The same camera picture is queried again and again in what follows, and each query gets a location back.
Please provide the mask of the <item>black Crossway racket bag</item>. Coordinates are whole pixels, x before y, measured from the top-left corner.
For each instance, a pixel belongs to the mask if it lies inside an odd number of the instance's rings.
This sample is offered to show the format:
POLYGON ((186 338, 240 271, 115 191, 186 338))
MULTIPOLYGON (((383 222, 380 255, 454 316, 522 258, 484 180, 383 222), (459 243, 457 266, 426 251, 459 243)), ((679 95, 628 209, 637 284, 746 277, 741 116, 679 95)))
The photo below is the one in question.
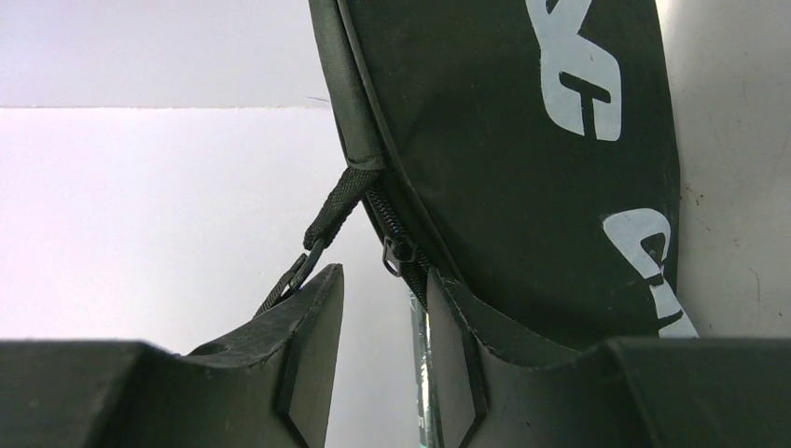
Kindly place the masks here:
POLYGON ((694 338, 675 294, 680 161, 652 1, 312 1, 347 166, 266 299, 355 207, 385 268, 431 271, 561 348, 694 338))

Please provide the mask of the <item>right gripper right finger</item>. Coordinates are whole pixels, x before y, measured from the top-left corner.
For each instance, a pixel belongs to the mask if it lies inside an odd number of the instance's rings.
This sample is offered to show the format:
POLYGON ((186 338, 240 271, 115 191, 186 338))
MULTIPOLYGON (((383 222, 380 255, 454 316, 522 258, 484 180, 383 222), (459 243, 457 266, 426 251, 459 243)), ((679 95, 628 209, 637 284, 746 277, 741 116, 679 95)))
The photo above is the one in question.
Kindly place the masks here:
POLYGON ((567 351, 431 273, 447 447, 786 447, 790 342, 616 338, 567 351))

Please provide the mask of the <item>black shuttlecock tube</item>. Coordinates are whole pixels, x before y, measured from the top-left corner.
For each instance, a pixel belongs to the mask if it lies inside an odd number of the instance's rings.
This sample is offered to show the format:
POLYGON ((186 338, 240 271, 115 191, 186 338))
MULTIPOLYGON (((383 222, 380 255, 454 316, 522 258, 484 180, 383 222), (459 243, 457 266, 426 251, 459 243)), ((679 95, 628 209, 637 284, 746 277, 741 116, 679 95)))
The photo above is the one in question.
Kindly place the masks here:
POLYGON ((414 293, 409 293, 411 329, 421 447, 443 447, 433 350, 428 314, 414 293))

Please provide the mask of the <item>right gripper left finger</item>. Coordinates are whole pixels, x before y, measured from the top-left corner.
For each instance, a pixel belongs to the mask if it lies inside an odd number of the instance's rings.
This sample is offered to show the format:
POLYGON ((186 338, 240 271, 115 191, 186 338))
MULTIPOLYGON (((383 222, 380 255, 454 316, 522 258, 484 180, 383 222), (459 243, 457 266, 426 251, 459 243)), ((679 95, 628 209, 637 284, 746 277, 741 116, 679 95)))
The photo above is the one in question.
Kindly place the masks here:
POLYGON ((180 356, 137 341, 4 341, 5 447, 322 447, 344 273, 180 356))

